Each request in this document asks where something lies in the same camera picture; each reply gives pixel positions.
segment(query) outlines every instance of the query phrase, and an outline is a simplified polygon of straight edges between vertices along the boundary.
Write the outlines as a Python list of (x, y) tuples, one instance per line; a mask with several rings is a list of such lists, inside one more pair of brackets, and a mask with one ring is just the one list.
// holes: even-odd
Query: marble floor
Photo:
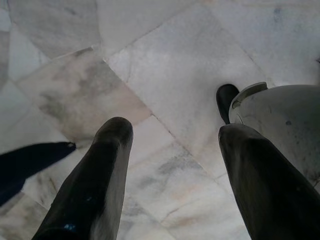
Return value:
[(249, 240), (218, 146), (216, 90), (320, 83), (318, 0), (0, 0), (0, 153), (77, 150), (0, 209), (30, 240), (109, 118), (133, 124), (118, 240)]

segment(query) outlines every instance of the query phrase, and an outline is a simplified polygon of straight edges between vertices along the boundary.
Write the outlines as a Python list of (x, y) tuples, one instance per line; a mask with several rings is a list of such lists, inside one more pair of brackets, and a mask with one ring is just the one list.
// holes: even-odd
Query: black object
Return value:
[(116, 240), (125, 194), (133, 129), (108, 120), (63, 182), (33, 240)]
[(216, 91), (216, 102), (220, 115), (225, 124), (230, 124), (229, 108), (232, 100), (238, 95), (239, 90), (232, 84), (225, 84)]
[(0, 206), (22, 189), (27, 178), (75, 149), (76, 145), (71, 142), (40, 143), (0, 155)]
[(319, 194), (269, 140), (248, 126), (229, 124), (220, 129), (219, 143), (253, 240), (319, 239)]

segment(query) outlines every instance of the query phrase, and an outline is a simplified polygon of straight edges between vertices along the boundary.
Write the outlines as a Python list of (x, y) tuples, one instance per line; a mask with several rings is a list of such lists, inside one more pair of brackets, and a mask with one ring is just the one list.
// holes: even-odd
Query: dark blue fabric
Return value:
[(76, 149), (71, 142), (40, 143), (0, 155), (0, 206), (17, 194), (25, 180)]

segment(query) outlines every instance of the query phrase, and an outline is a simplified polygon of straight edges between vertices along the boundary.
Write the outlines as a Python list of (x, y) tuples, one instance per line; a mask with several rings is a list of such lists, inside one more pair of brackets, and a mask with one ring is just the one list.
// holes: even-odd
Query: floor tile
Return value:
[(220, 191), (181, 206), (161, 224), (181, 240), (250, 240), (236, 202)]
[(11, 19), (9, 16), (9, 12), (7, 10), (0, 8), (0, 31), (9, 32), (10, 28), (11, 28)]
[(195, 0), (97, 0), (105, 56), (121, 50)]
[(12, 121), (12, 125), (1, 135), (0, 141), (7, 146), (6, 151), (9, 151), (31, 144), (66, 141), (66, 138), (50, 125), (36, 107), (30, 107), (18, 120)]
[(19, 80), (48, 62), (49, 58), (37, 49), (16, 25), (13, 25), (9, 47), (10, 79)]
[(249, 7), (263, 7), (263, 6), (288, 6), (291, 8), (319, 8), (320, 3), (318, 0), (238, 0)]
[(151, 115), (92, 48), (55, 59), (19, 86), (58, 130), (83, 147), (112, 117), (135, 125)]
[(28, 113), (30, 107), (31, 102), (12, 82), (8, 81), (0, 88), (0, 135), (2, 138)]
[(62, 183), (83, 156), (76, 150), (66, 158), (28, 178), (22, 191), (49, 210)]
[(108, 63), (206, 171), (226, 173), (217, 88), (243, 89), (266, 78), (208, 8), (188, 8)]
[(7, 240), (30, 240), (47, 210), (24, 195), (16, 205), (0, 218), (0, 235)]
[(8, 0), (0, 0), (0, 8), (8, 10)]
[[(3, 127), (0, 136), (0, 153), (31, 144), (68, 141), (36, 107), (30, 106), (28, 102), (22, 102), (24, 98), (17, 89), (11, 86), (11, 89), (5, 87), (4, 91), (11, 98), (5, 102), (1, 101), (3, 96), (0, 94), (0, 102), (6, 103), (4, 104), (6, 108), (2, 109), (3, 106), (0, 106), (0, 126), (1, 129)], [(82, 156), (79, 152), (75, 152), (65, 160), (30, 177), (26, 180), (22, 191), (49, 209), (62, 182)]]
[(200, 198), (220, 194), (218, 185), (178, 143), (129, 168), (126, 193), (159, 222), (176, 209)]
[(217, 0), (208, 6), (277, 86), (319, 84), (320, 9), (277, 2), (246, 6)]
[(95, 0), (9, 0), (12, 21), (50, 59), (100, 43)]
[(10, 33), (0, 31), (0, 90), (8, 80)]
[(14, 195), (10, 198), (7, 202), (0, 206), (0, 216), (4, 216), (9, 212), (17, 203), (21, 200), (21, 198), (25, 194), (23, 192), (19, 192), (18, 194)]
[(132, 197), (124, 198), (117, 240), (175, 240)]
[(133, 127), (133, 143), (129, 167), (145, 160), (174, 142), (172, 135), (154, 117), (150, 116)]

